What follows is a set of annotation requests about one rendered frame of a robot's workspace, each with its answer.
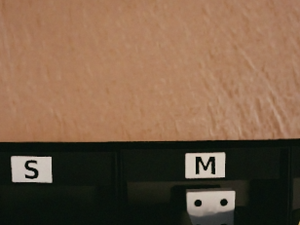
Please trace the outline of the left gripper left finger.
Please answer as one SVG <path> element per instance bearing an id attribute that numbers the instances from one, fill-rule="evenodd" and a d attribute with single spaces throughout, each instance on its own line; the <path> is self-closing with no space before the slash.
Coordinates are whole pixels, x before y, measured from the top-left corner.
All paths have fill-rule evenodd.
<path id="1" fill-rule="evenodd" d="M 188 211 L 183 207 L 173 208 L 173 225 L 193 225 Z"/>

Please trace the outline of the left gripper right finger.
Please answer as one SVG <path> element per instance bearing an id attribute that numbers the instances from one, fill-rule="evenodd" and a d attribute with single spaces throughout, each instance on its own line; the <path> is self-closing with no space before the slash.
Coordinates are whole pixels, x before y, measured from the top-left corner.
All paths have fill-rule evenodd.
<path id="1" fill-rule="evenodd" d="M 264 225 L 246 206 L 235 206 L 234 225 Z"/>

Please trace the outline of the black three-compartment bin rack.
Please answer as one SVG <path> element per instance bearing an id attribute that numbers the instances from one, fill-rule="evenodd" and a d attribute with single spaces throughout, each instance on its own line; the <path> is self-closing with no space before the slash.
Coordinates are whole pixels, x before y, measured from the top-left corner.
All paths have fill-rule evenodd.
<path id="1" fill-rule="evenodd" d="M 0 225 L 173 225 L 185 189 L 205 188 L 292 225 L 300 138 L 0 142 Z"/>

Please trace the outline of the white domino tile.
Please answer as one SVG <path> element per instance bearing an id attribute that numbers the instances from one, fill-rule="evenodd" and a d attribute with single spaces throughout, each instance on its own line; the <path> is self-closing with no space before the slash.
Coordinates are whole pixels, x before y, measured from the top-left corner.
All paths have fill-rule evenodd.
<path id="1" fill-rule="evenodd" d="M 232 188 L 185 189 L 185 210 L 193 225 L 234 225 Z"/>

